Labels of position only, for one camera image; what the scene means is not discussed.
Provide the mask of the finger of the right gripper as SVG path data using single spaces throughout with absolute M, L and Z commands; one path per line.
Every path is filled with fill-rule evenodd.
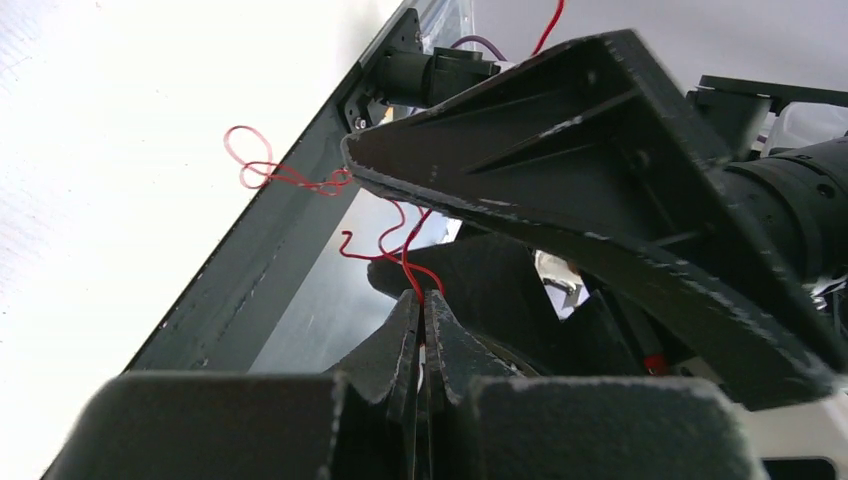
M 423 113 L 347 136 L 372 193 L 472 221 L 702 249 L 735 232 L 727 149 L 631 29 L 558 44 Z

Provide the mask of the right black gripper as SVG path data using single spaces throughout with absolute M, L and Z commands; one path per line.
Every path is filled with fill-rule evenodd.
M 722 177 L 804 285 L 847 279 L 847 94 L 704 76 L 689 100 L 730 147 Z M 623 293 L 702 357 L 751 410 L 813 402 L 835 390 L 835 342 L 764 237 L 725 198 L 731 237 L 681 258 L 654 242 L 530 219 L 495 200 L 461 200 L 365 179 L 409 200 L 574 261 Z

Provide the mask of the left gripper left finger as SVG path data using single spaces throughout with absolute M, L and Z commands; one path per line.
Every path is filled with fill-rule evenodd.
M 131 372 L 83 409 L 50 479 L 412 479 L 419 303 L 320 374 Z

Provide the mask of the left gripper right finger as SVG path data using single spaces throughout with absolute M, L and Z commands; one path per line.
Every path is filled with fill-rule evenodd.
M 523 377 L 425 297 L 436 479 L 758 479 L 762 465 L 713 384 Z

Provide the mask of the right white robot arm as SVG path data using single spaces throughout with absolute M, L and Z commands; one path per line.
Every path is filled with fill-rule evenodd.
M 769 114 L 845 93 L 705 76 L 681 93 L 639 36 L 507 70 L 392 46 L 345 102 L 414 114 L 342 142 L 371 193 L 458 219 L 373 260 L 397 298 L 346 355 L 338 452 L 378 424 L 422 479 L 843 479 L 847 140 L 757 155 Z

